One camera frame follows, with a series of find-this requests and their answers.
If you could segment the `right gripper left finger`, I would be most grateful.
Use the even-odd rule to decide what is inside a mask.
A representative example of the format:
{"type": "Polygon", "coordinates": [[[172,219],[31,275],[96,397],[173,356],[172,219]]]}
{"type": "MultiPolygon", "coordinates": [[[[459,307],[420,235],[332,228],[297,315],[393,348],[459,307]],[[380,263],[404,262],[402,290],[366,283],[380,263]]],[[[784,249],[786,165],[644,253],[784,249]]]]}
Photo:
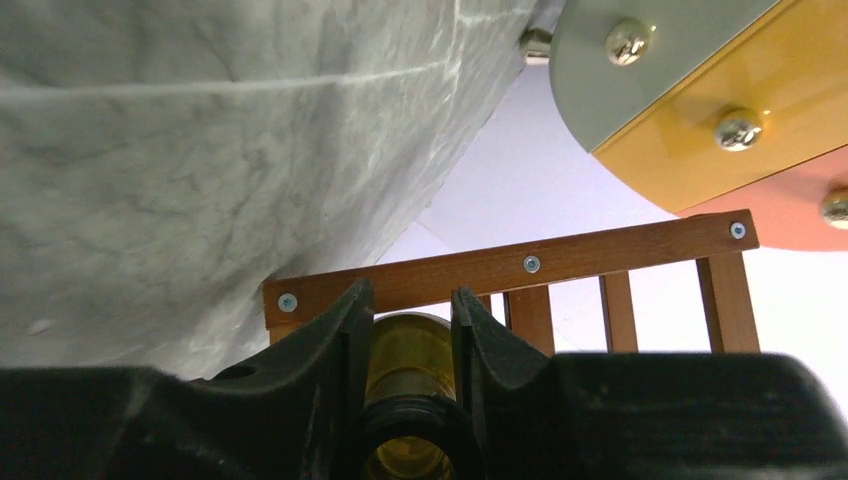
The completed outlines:
{"type": "Polygon", "coordinates": [[[5,368],[5,479],[323,479],[362,408],[374,291],[215,377],[151,367],[5,368]]]}

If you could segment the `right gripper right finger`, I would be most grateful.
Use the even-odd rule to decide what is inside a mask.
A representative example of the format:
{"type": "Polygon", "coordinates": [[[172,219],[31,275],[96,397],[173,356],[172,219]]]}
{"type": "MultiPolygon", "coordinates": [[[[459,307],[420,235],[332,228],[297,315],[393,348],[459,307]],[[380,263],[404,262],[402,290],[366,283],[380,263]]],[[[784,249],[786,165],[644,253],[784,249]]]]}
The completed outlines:
{"type": "Polygon", "coordinates": [[[546,356],[467,288],[451,298],[461,479],[843,479],[847,427],[773,354],[546,356]]]}

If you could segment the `dark bottle white label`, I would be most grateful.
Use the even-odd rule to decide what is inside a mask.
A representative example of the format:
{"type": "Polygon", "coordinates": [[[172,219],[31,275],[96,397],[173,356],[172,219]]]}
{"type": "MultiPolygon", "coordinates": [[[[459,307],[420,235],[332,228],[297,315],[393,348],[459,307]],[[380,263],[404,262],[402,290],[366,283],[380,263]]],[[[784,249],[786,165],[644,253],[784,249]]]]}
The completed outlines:
{"type": "Polygon", "coordinates": [[[449,322],[400,312],[371,334],[364,406],[337,443],[331,478],[486,478],[458,402],[449,322]]]}

